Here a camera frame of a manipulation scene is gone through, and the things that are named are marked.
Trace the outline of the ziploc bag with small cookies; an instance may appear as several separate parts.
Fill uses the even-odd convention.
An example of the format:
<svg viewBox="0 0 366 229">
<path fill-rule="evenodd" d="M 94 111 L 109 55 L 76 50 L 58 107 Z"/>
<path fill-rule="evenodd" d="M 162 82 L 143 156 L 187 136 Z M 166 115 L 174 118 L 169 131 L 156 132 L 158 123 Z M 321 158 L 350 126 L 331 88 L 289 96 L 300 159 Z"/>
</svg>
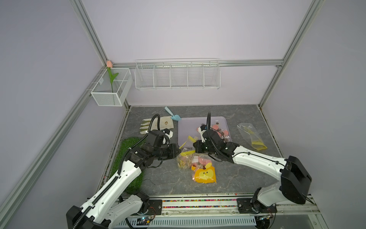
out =
<svg viewBox="0 0 366 229">
<path fill-rule="evenodd" d="M 180 169 L 187 169 L 190 167 L 193 160 L 193 155 L 196 152 L 193 144 L 198 140 L 198 137 L 188 136 L 187 140 L 179 147 L 181 153 L 177 156 L 177 166 Z"/>
</svg>

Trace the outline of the ziploc bag with yellow toy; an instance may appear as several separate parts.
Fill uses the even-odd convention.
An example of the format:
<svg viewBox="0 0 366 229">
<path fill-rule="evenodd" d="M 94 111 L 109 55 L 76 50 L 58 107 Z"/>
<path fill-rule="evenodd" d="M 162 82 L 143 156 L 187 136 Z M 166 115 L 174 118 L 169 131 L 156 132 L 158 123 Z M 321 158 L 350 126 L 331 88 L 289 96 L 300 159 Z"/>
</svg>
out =
<svg viewBox="0 0 366 229">
<path fill-rule="evenodd" d="M 206 155 L 194 154 L 191 162 L 192 180 L 197 183 L 216 183 L 215 167 Z"/>
</svg>

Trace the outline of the clear ziploc bag of cookies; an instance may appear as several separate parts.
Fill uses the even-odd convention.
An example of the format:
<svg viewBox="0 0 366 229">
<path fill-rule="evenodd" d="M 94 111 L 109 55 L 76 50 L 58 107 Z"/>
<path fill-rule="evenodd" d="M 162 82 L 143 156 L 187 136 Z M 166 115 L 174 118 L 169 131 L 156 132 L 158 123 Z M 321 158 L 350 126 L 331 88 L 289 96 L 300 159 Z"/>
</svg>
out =
<svg viewBox="0 0 366 229">
<path fill-rule="evenodd" d="M 267 150 L 268 147 L 263 142 L 256 128 L 251 123 L 240 123 L 237 125 L 242 138 L 255 150 Z"/>
</svg>

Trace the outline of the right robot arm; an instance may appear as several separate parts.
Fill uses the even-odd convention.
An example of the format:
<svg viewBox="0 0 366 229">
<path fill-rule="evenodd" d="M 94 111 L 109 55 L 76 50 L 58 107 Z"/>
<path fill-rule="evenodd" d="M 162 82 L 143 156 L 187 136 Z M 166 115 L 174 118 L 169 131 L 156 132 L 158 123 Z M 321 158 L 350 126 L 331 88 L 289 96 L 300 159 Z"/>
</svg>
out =
<svg viewBox="0 0 366 229">
<path fill-rule="evenodd" d="M 256 169 L 277 180 L 271 186 L 258 188 L 251 199 L 240 204 L 240 213 L 259 214 L 286 200 L 299 205 L 306 203 L 312 178 L 297 157 L 268 156 L 234 142 L 225 142 L 218 131 L 211 127 L 211 114 L 207 115 L 206 124 L 200 126 L 198 132 L 201 140 L 193 145 L 197 153 L 207 154 L 217 162 Z"/>
</svg>

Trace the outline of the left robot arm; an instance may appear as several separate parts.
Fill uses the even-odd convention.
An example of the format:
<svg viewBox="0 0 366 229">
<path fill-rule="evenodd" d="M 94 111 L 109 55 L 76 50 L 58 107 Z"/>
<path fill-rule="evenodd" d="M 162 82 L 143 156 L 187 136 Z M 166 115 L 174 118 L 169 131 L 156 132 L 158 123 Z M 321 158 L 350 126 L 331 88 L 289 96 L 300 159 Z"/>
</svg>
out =
<svg viewBox="0 0 366 229">
<path fill-rule="evenodd" d="M 128 148 L 117 171 L 102 188 L 81 207 L 72 206 L 67 214 L 69 229 L 112 229 L 133 214 L 147 213 L 149 196 L 136 192 L 126 200 L 116 203 L 127 187 L 152 166 L 155 160 L 163 162 L 180 154 L 179 146 L 171 143 L 173 132 L 169 129 L 153 130 L 135 145 Z"/>
</svg>

